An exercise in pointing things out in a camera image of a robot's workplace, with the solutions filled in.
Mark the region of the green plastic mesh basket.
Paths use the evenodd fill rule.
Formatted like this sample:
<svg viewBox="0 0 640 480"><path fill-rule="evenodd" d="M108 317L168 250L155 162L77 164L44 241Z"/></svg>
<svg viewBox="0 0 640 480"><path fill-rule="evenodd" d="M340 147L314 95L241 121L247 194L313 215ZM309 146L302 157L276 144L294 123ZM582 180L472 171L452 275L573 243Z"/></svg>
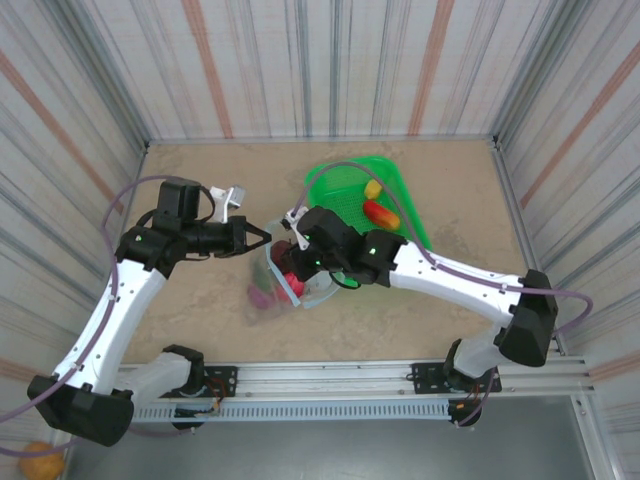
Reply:
<svg viewBox="0 0 640 480"><path fill-rule="evenodd" d="M392 160L380 156L353 158L352 162L366 167L383 180L399 200L409 224L424 247L431 250L430 239L397 165ZM324 173L310 188L307 194L308 205L332 210L347 225L354 227L359 233L366 233L376 228L363 212L363 204L366 201L365 187L370 180L369 174L354 167L333 168Z"/></svg>

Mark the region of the purple toy food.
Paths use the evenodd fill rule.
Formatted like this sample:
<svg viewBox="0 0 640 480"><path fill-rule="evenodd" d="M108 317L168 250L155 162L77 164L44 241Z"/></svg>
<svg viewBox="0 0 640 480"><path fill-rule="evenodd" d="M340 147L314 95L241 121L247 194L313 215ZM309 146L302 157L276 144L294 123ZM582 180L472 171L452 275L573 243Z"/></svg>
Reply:
<svg viewBox="0 0 640 480"><path fill-rule="evenodd" d="M267 294L257 288L255 285L249 285L247 288L247 295L249 302L253 307L260 310L269 309L273 304L273 298L270 294Z"/></svg>

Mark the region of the red orange toy mango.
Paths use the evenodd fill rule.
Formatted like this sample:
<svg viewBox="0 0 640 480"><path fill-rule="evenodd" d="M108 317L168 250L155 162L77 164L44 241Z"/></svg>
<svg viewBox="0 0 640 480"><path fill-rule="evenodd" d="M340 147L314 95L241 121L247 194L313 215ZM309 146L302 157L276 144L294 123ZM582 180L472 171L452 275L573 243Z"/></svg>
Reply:
<svg viewBox="0 0 640 480"><path fill-rule="evenodd" d="M363 213L374 225L382 229L397 231L401 227L400 218L374 200L366 200L363 203Z"/></svg>

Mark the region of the clear zip-top bag blue zipper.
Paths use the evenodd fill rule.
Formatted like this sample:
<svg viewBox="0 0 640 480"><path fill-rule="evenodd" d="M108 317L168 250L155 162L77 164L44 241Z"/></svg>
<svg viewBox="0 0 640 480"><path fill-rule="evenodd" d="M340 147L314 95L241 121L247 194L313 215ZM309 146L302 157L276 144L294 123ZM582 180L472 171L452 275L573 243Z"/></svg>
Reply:
<svg viewBox="0 0 640 480"><path fill-rule="evenodd" d="M263 292L270 294L273 298L273 304L266 310L256 309L249 302L246 288L244 297L246 301L245 315L250 324L256 324L263 320L275 320L276 318L282 317L292 311L314 308L328 300L338 291L338 286L333 282L329 274L321 272L306 282L303 282L305 284L304 294L300 298L296 298L292 290L286 284L284 279L285 274L283 274L270 259L271 247L275 242L279 240L288 240L295 244L295 235L290 231L287 231L278 221L268 223L265 230L272 235L272 241L268 245L261 247L252 253L249 263L247 288L249 285L255 285L252 281L251 265L254 261L259 260L268 266L272 279L269 289L261 289L256 285L255 286ZM279 285L284 287L286 293L291 299L291 302L282 302L278 299L276 290Z"/></svg>

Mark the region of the black base plate left arm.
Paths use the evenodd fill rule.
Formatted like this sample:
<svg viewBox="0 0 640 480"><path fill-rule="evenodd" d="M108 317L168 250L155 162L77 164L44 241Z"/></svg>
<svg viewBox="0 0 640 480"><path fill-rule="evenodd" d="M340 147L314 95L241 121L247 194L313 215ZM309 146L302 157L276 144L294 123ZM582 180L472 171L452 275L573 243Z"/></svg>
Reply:
<svg viewBox="0 0 640 480"><path fill-rule="evenodd" d="M204 383L196 393L185 393L174 389L162 395L162 398L213 398L224 400L236 395L238 386L238 371L236 366L205 366Z"/></svg>

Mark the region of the black base plate right arm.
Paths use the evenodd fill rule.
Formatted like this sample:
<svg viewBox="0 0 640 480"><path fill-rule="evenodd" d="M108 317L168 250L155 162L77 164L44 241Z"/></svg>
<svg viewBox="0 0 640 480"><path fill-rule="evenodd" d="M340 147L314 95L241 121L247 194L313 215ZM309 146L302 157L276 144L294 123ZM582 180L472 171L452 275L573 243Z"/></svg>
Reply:
<svg viewBox="0 0 640 480"><path fill-rule="evenodd" d="M455 370L446 369L444 362L413 363L405 379L413 384L414 393L419 395L502 391L498 372L487 370L479 378L470 378Z"/></svg>

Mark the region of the orange ball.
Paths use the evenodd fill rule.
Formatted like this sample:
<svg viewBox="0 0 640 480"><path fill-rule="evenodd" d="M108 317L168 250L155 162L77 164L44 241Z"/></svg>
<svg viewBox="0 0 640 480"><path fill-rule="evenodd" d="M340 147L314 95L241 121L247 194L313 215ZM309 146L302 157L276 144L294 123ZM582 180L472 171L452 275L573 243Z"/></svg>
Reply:
<svg viewBox="0 0 640 480"><path fill-rule="evenodd" d="M58 480L65 470L64 455L61 452L21 458L18 465L27 480Z"/></svg>

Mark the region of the aluminium mounting rail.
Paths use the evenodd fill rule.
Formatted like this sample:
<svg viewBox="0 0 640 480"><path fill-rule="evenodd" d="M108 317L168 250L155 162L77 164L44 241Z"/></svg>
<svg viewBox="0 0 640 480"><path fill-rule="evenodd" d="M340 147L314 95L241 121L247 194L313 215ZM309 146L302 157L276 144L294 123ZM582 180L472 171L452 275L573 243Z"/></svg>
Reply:
<svg viewBox="0 0 640 480"><path fill-rule="evenodd" d="M239 363L235 398L250 401L387 399L415 394L412 360ZM498 367L503 397L589 394L594 384L580 357L553 355L540 368Z"/></svg>

